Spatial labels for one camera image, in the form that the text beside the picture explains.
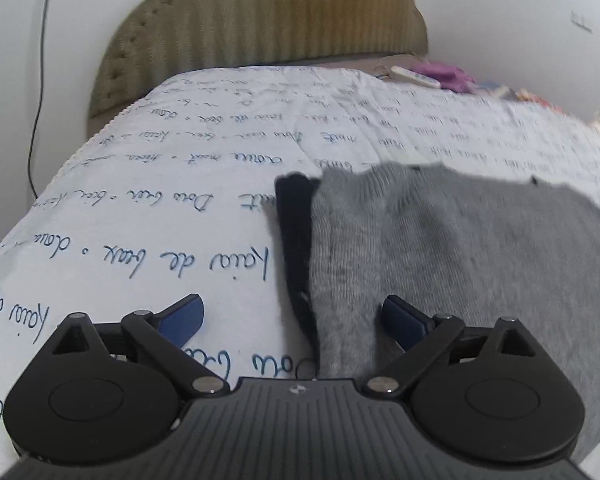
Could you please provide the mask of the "grey navy knit sweater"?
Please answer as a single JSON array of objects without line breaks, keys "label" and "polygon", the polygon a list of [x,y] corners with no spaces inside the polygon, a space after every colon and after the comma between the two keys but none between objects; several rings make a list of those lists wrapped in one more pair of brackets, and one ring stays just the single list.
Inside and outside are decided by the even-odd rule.
[{"label": "grey navy knit sweater", "polygon": [[578,390],[573,456],[600,444],[600,206],[568,186],[382,164],[275,182],[288,294],[321,378],[365,380],[399,354],[396,295],[483,326],[519,318]]}]

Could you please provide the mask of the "white script-print quilt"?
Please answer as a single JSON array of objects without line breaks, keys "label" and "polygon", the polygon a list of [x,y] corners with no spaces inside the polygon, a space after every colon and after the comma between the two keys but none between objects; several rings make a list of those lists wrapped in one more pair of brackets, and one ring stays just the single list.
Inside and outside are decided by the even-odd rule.
[{"label": "white script-print quilt", "polygon": [[228,380],[306,377],[284,287],[282,174],[435,164],[568,184],[600,203],[600,139],[532,104],[427,90],[357,70],[248,67],[174,76],[61,167],[0,245],[0,477],[12,385],[57,325],[116,322],[198,294],[185,352]]}]

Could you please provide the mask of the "purple garment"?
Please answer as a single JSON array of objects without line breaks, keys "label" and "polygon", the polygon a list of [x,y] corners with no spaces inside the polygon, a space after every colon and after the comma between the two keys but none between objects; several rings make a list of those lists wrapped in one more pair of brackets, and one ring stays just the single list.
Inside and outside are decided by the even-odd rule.
[{"label": "purple garment", "polygon": [[476,83],[475,78],[455,65],[419,62],[414,64],[411,70],[439,81],[442,89],[455,93],[470,93]]}]

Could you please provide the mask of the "white power strip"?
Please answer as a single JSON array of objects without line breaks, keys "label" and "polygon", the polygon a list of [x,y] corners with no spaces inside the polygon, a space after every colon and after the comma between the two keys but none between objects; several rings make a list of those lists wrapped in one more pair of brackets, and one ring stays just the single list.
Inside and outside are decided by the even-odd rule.
[{"label": "white power strip", "polygon": [[440,89],[441,84],[434,78],[413,72],[407,68],[401,66],[392,66],[390,68],[390,77],[399,82],[406,82],[407,84],[416,84],[429,89]]}]

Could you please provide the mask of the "red patterned cloth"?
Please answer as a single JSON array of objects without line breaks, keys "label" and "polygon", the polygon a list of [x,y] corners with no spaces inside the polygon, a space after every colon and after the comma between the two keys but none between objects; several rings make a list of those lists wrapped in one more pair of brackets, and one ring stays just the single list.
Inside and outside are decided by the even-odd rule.
[{"label": "red patterned cloth", "polygon": [[546,99],[542,98],[542,96],[537,96],[536,94],[526,89],[520,89],[516,91],[515,98],[519,102],[538,104],[539,106],[549,108],[550,110],[557,110],[558,112],[562,111],[562,109],[559,106],[553,104],[550,101],[547,101]]}]

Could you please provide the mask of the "olive tufted headboard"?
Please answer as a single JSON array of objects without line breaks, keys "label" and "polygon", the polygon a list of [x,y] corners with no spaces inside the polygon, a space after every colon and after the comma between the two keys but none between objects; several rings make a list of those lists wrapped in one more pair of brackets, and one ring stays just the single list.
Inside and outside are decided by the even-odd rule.
[{"label": "olive tufted headboard", "polygon": [[102,57],[87,133],[179,73],[428,50],[415,0],[144,0]]}]

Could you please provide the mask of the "white wall switch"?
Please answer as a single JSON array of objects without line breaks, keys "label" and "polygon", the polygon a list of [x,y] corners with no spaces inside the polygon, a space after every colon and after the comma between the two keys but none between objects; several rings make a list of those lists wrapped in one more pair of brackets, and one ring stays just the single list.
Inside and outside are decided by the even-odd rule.
[{"label": "white wall switch", "polygon": [[570,12],[570,22],[574,26],[576,26],[578,29],[582,29],[585,32],[587,32],[588,34],[592,34],[592,32],[593,32],[593,29],[590,26],[590,23],[588,22],[586,17],[582,14],[571,11]]}]

